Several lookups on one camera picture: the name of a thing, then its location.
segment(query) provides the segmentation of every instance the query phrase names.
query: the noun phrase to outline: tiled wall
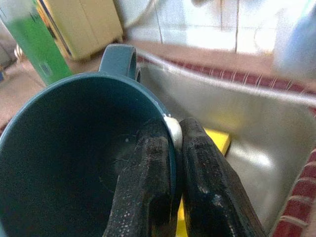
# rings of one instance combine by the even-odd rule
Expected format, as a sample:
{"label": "tiled wall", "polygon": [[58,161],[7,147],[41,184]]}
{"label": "tiled wall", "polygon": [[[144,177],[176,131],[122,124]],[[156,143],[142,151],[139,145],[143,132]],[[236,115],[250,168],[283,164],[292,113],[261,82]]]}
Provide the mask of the tiled wall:
{"label": "tiled wall", "polygon": [[[122,21],[132,19],[149,1],[114,0]],[[126,34],[134,40],[269,53],[277,32],[295,24],[295,16],[308,1],[155,0],[153,10]]]}

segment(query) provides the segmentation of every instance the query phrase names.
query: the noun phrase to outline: green bottle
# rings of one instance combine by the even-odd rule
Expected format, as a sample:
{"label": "green bottle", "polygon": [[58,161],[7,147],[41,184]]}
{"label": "green bottle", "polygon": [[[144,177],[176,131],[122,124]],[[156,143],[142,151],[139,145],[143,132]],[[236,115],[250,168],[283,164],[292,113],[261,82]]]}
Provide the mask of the green bottle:
{"label": "green bottle", "polygon": [[72,75],[32,0],[0,0],[0,17],[46,85]]}

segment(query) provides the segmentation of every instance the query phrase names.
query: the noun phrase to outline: red tile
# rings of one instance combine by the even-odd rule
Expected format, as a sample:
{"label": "red tile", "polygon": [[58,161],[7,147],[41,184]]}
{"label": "red tile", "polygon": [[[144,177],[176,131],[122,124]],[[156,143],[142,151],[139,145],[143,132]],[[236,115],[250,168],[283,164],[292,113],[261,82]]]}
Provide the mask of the red tile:
{"label": "red tile", "polygon": [[307,222],[311,212],[311,206],[300,201],[289,200],[283,212],[283,216],[292,216]]}
{"label": "red tile", "polygon": [[273,89],[278,89],[278,90],[286,90],[290,81],[289,80],[283,80],[283,79],[276,79]]}
{"label": "red tile", "polygon": [[253,74],[249,74],[246,78],[246,84],[250,84],[250,85],[256,85],[258,80],[260,78],[260,75],[253,75]]}
{"label": "red tile", "polygon": [[300,237],[303,229],[292,223],[280,221],[276,227],[273,237]]}
{"label": "red tile", "polygon": [[309,181],[300,181],[295,185],[292,195],[309,197],[311,200],[314,200],[316,197],[316,184]]}
{"label": "red tile", "polygon": [[179,65],[179,67],[183,67],[185,63],[184,62],[178,62],[177,64]]}
{"label": "red tile", "polygon": [[307,91],[304,91],[304,94],[316,96],[316,91],[307,90]]}
{"label": "red tile", "polygon": [[201,73],[205,75],[210,75],[211,71],[212,71],[211,68],[205,67],[205,68],[202,68]]}
{"label": "red tile", "polygon": [[306,166],[300,175],[300,178],[314,178],[316,179],[316,166]]}
{"label": "red tile", "polygon": [[261,87],[271,87],[273,84],[274,78],[261,77],[259,86]]}
{"label": "red tile", "polygon": [[185,68],[187,68],[187,69],[189,69],[189,70],[191,70],[192,69],[192,64],[191,63],[186,63],[185,65],[184,65],[184,67]]}
{"label": "red tile", "polygon": [[295,92],[302,92],[304,90],[304,87],[299,84],[293,83],[288,90],[295,91]]}
{"label": "red tile", "polygon": [[245,76],[246,76],[246,73],[235,73],[233,81],[243,83]]}
{"label": "red tile", "polygon": [[223,75],[222,75],[222,78],[225,79],[225,80],[232,80],[233,76],[234,76],[234,72],[232,72],[232,71],[224,71]]}
{"label": "red tile", "polygon": [[316,115],[316,108],[315,107],[308,107],[309,111],[312,112],[312,114]]}
{"label": "red tile", "polygon": [[178,64],[178,62],[175,61],[175,60],[168,60],[168,59],[167,59],[167,61],[169,61],[169,63],[172,63],[172,64]]}
{"label": "red tile", "polygon": [[201,66],[192,65],[192,71],[195,71],[195,72],[199,73],[201,70],[202,70]]}
{"label": "red tile", "polygon": [[308,162],[316,161],[316,152],[311,153]]}
{"label": "red tile", "polygon": [[216,78],[220,78],[222,72],[223,72],[223,70],[218,69],[218,68],[214,68],[214,69],[211,71],[211,76],[216,77]]}

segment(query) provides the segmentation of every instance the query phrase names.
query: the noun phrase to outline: beige cabinet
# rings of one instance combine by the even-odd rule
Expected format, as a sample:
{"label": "beige cabinet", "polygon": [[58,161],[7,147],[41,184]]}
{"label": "beige cabinet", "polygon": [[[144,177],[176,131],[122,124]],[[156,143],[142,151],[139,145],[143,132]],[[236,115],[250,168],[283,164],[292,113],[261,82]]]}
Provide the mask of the beige cabinet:
{"label": "beige cabinet", "polygon": [[122,36],[112,0],[38,0],[39,12],[63,54],[87,58]]}

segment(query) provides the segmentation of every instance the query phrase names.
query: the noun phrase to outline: mug rim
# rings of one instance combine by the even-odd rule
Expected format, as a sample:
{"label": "mug rim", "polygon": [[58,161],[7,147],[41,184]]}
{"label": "mug rim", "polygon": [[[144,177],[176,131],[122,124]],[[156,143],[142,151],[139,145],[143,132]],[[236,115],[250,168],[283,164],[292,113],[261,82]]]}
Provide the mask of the mug rim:
{"label": "mug rim", "polygon": [[[89,78],[100,78],[100,79],[112,79],[112,80],[117,80],[122,83],[125,83],[134,89],[136,89],[138,92],[142,93],[145,95],[153,104],[153,106],[158,110],[161,120],[163,121],[164,125],[166,126],[168,130],[168,135],[171,138],[170,131],[168,129],[168,125],[166,124],[166,121],[164,117],[166,115],[170,115],[164,104],[150,91],[148,90],[144,85],[141,83],[137,82],[136,80],[133,80],[129,77],[120,75],[120,74],[109,74],[106,72],[89,72],[89,73],[82,73],[82,74],[76,74],[72,75],[70,77],[66,77],[64,79],[61,79],[48,87],[44,88],[42,91],[34,95],[31,99],[29,99],[21,108],[20,110],[14,115],[14,117],[11,119],[11,121],[8,123],[6,128],[4,129],[2,135],[0,136],[0,151],[3,149],[3,145],[7,139],[7,136],[9,132],[12,130],[14,124],[19,120],[19,118],[30,108],[33,106],[34,103],[36,103],[38,100],[43,98],[46,94],[49,92],[66,85],[68,83],[72,83],[77,80],[82,80],[82,79],[89,79]],[[172,153],[174,153],[173,156],[169,156],[170,158],[170,190],[171,190],[171,196],[175,197],[175,190],[176,190],[176,150],[174,147],[174,144],[171,142],[170,139],[170,144],[172,146]]]}

